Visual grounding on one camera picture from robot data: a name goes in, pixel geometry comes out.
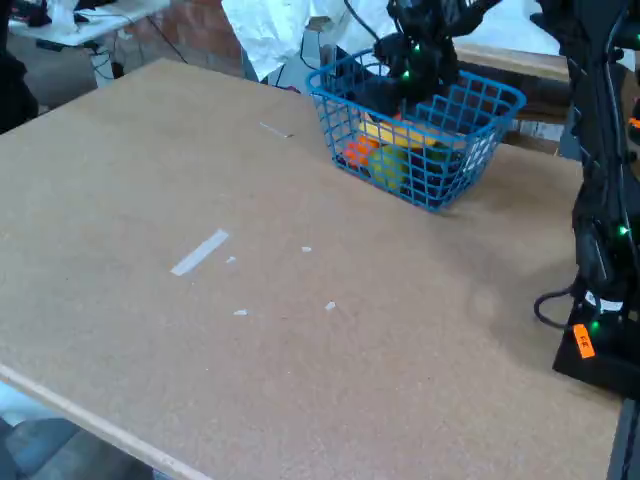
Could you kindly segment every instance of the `green fruit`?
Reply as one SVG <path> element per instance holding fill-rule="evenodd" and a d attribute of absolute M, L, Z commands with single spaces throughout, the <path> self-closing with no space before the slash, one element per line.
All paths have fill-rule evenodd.
<path fill-rule="evenodd" d="M 393 145 L 385 145 L 369 156 L 371 176 L 389 190 L 398 191 L 409 173 L 409 154 Z"/>

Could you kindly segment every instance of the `wooden tabletop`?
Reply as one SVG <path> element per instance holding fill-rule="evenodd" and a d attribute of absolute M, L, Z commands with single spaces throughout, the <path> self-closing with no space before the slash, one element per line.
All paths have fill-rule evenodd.
<path fill-rule="evenodd" d="M 0 162 L 0 378 L 174 477 L 605 477 L 620 402 L 532 316 L 575 163 L 501 147 L 428 214 L 333 167 L 308 98 L 166 61 Z"/>
<path fill-rule="evenodd" d="M 567 60 L 557 55 L 518 52 L 463 42 L 456 42 L 456 54 L 459 60 L 467 63 L 549 80 L 569 81 Z"/>

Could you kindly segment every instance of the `yellow banana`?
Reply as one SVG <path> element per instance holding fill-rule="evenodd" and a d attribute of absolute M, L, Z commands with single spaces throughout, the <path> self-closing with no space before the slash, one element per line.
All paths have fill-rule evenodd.
<path fill-rule="evenodd" d="M 436 143 L 436 140 L 429 135 L 409 131 L 406 128 L 389 125 L 388 123 L 374 123 L 368 115 L 360 123 L 360 131 L 370 137 L 379 139 L 382 143 L 402 148 L 422 148 L 425 144 L 432 146 Z"/>

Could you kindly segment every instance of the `white cloth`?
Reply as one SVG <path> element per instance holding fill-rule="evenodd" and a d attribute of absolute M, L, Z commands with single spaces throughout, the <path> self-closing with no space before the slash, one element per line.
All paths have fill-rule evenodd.
<path fill-rule="evenodd" d="M 387 14 L 387 0 L 350 3 L 380 37 L 395 31 Z M 223 0 L 222 7 L 259 79 L 297 55 L 311 17 L 329 17 L 333 28 L 327 32 L 326 41 L 349 53 L 371 47 L 374 42 L 347 11 L 343 0 Z M 540 6 L 535 0 L 503 0 L 471 35 L 457 38 L 456 43 L 557 55 L 558 42 L 529 20 L 537 11 Z M 625 53 L 622 63 L 634 69 L 633 52 Z"/>

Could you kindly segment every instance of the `white tape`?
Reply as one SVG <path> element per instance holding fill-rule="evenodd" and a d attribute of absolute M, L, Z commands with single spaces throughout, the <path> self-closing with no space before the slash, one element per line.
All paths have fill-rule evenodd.
<path fill-rule="evenodd" d="M 585 300 L 589 302 L 594 307 L 596 306 L 596 297 L 593 296 L 593 293 L 587 291 L 587 294 L 584 296 Z M 600 313 L 603 312 L 619 312 L 622 310 L 622 302 L 612 302 L 610 300 L 600 299 Z"/>
<path fill-rule="evenodd" d="M 222 245 L 227 238 L 229 238 L 229 234 L 227 232 L 224 230 L 218 230 L 216 233 L 211 235 L 211 237 L 202 242 L 202 244 L 200 244 L 200 246 L 193 252 L 184 257 L 180 263 L 173 267 L 173 269 L 171 269 L 171 273 L 178 277 L 181 277 L 185 273 L 189 273 L 200 262 L 207 258 L 211 252 Z"/>

